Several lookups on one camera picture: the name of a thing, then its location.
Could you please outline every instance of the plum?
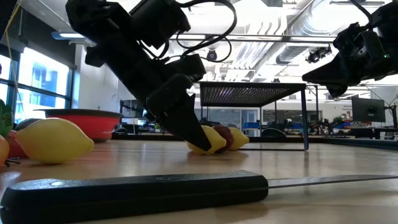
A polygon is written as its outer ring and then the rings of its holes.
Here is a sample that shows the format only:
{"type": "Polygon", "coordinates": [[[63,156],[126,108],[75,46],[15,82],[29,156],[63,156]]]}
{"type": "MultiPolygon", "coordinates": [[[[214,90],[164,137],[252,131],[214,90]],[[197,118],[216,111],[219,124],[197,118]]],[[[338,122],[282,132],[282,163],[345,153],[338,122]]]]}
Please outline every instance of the plum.
{"type": "Polygon", "coordinates": [[[231,130],[229,129],[229,127],[220,124],[214,125],[213,129],[216,130],[218,134],[220,134],[220,136],[226,140],[225,147],[220,148],[216,152],[222,153],[227,151],[234,144],[234,136],[232,135],[231,130]]]}

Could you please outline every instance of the lemon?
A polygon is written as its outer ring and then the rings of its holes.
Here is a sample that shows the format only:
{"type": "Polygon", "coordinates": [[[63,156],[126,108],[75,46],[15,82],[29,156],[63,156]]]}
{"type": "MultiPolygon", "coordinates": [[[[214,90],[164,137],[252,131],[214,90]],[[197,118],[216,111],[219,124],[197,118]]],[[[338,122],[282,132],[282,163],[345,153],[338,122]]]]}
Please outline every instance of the lemon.
{"type": "Polygon", "coordinates": [[[234,143],[229,150],[238,150],[245,144],[249,143],[249,138],[245,136],[238,128],[230,128],[230,130],[234,136],[234,143]]]}
{"type": "Polygon", "coordinates": [[[45,164],[60,164],[89,153],[94,142],[75,124],[61,118],[36,121],[16,134],[29,158],[45,164]]]}
{"type": "Polygon", "coordinates": [[[221,137],[220,134],[213,128],[209,126],[201,126],[203,128],[203,131],[206,134],[207,139],[209,139],[209,142],[211,144],[211,148],[209,151],[204,151],[203,149],[200,149],[197,146],[194,146],[193,144],[187,142],[188,148],[190,148],[193,152],[201,155],[211,155],[214,154],[217,150],[221,149],[222,147],[225,147],[226,145],[226,140],[221,137]]]}

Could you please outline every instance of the ceiling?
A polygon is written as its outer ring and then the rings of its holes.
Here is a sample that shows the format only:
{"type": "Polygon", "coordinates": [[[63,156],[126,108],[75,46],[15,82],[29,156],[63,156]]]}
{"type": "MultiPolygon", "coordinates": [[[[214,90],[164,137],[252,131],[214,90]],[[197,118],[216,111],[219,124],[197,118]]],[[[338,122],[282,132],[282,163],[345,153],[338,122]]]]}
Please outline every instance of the ceiling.
{"type": "MultiPolygon", "coordinates": [[[[120,3],[127,11],[130,11],[140,0],[110,0],[120,3]]],[[[283,0],[283,7],[269,7],[262,0],[230,0],[238,14],[238,25],[233,34],[252,35],[336,35],[348,24],[359,21],[367,23],[366,17],[352,5],[335,5],[330,0],[314,0],[313,4],[303,11],[303,15],[296,17],[311,0],[283,0]],[[312,28],[309,34],[306,27],[312,28]]],[[[34,16],[43,20],[59,32],[73,32],[69,25],[65,12],[67,0],[22,0],[22,7],[34,16]]],[[[366,7],[373,12],[377,7],[366,7]]],[[[190,21],[191,34],[220,34],[226,30],[232,22],[232,13],[227,7],[217,6],[214,3],[201,4],[184,9],[190,21]]],[[[198,42],[182,41],[183,45],[195,45],[198,42]]],[[[309,44],[301,47],[291,47],[288,44],[278,43],[242,43],[232,42],[232,54],[225,63],[211,63],[203,61],[208,74],[203,78],[208,81],[228,82],[271,82],[278,78],[281,82],[302,82],[301,76],[333,59],[337,54],[326,56],[318,63],[309,64],[305,57],[310,50],[319,47],[317,44],[309,44]],[[277,64],[276,58],[283,52],[291,49],[291,60],[288,64],[277,64]]],[[[218,58],[228,54],[227,42],[218,42],[196,51],[202,57],[206,57],[210,49],[215,49],[218,58]]],[[[180,55],[183,49],[171,41],[168,55],[180,55]]]]}

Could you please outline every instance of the knife blade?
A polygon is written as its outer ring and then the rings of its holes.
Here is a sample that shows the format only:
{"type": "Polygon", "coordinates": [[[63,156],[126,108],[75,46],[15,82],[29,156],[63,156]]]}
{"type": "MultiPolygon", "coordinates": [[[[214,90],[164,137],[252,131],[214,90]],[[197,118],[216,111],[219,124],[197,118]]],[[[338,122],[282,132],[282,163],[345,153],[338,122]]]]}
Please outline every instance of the knife blade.
{"type": "Polygon", "coordinates": [[[365,180],[392,175],[270,179],[239,170],[91,180],[31,180],[7,188],[1,219],[8,223],[73,223],[264,200],[269,189],[365,180]]]}

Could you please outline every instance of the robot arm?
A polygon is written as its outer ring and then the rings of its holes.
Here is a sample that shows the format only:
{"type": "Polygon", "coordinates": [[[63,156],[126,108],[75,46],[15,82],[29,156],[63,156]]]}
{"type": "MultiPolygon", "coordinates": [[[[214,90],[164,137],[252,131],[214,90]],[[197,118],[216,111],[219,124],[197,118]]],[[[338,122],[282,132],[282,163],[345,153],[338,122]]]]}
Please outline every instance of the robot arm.
{"type": "Polygon", "coordinates": [[[398,2],[393,1],[376,10],[367,26],[351,24],[333,42],[339,50],[334,60],[305,74],[303,81],[326,85],[330,95],[338,97],[363,80],[398,73],[397,23],[398,2]]]}
{"type": "MultiPolygon", "coordinates": [[[[233,29],[236,25],[233,5],[227,0],[214,1],[233,9],[233,29]]],[[[174,0],[142,0],[131,12],[126,12],[116,2],[68,0],[66,9],[72,28],[96,43],[95,47],[87,49],[88,65],[100,67],[106,63],[144,105],[149,121],[209,150],[211,144],[193,110],[195,95],[189,96],[186,92],[192,82],[199,81],[206,73],[200,56],[183,55],[180,60],[166,64],[167,60],[151,59],[142,44],[159,49],[175,33],[190,30],[181,7],[203,2],[209,0],[194,0],[188,4],[174,0]]]]}

